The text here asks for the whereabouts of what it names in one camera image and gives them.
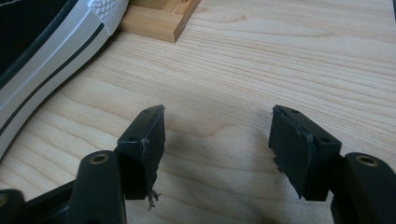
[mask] shoe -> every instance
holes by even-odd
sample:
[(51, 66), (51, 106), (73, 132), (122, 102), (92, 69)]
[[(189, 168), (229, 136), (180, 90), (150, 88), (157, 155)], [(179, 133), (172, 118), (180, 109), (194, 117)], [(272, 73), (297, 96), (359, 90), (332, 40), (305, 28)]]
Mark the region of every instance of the shoe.
[(0, 157), (114, 33), (128, 0), (0, 0)]

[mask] wooden stand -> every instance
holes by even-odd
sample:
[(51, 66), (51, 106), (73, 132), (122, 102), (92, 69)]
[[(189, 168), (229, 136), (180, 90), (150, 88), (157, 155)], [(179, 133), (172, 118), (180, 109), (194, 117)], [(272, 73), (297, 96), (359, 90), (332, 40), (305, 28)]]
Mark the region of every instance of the wooden stand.
[(176, 43), (201, 0), (131, 0), (122, 31)]

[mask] black stripe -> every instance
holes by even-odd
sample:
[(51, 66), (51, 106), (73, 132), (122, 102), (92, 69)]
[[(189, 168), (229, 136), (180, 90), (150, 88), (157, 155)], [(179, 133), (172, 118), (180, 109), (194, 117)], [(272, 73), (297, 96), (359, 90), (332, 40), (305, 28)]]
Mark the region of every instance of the black stripe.
[(69, 65), (85, 48), (87, 48), (91, 42), (99, 35), (102, 31), (104, 25), (101, 23), (96, 31), (91, 35), (91, 37), (69, 58), (67, 59), (58, 69), (56, 69), (49, 77), (47, 77), (39, 86), (37, 86), (26, 99), (18, 106), (18, 108), (12, 113), (12, 115), (8, 118), (7, 122), (3, 125), (0, 130), (0, 135), (3, 134), (4, 130), (8, 127), (9, 123), (17, 116), (20, 110), (26, 105), (26, 103), (44, 86), (46, 85), (53, 77), (55, 77), (62, 69), (64, 69), (67, 65)]

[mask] white shoe sole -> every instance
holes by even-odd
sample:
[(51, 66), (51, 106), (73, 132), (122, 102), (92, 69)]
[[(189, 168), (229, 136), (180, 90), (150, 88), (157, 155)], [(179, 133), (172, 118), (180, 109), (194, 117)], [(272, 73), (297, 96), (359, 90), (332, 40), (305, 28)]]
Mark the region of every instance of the white shoe sole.
[(0, 157), (35, 109), (114, 33), (128, 0), (79, 0), (34, 57), (0, 90)]

